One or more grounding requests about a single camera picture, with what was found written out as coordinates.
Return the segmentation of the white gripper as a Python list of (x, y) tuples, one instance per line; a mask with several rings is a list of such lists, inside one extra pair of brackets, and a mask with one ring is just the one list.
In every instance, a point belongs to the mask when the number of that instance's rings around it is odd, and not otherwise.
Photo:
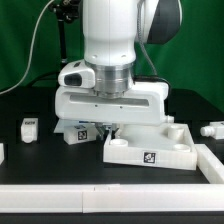
[(55, 96), (55, 113), (60, 119), (96, 123), (100, 139), (106, 138), (102, 123), (110, 125), (115, 134), (118, 124), (152, 125), (173, 123), (174, 117), (165, 114), (164, 101), (168, 85), (163, 82), (136, 82), (121, 98), (97, 96), (92, 89), (60, 87)]

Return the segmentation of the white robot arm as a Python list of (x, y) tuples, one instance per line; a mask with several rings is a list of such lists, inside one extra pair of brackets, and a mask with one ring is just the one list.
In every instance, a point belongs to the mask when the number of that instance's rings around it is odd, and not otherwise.
[(165, 114), (169, 84), (157, 75), (134, 76), (134, 44), (164, 44), (180, 29), (180, 0), (83, 0), (84, 58), (58, 77), (55, 131), (80, 122), (153, 125)]

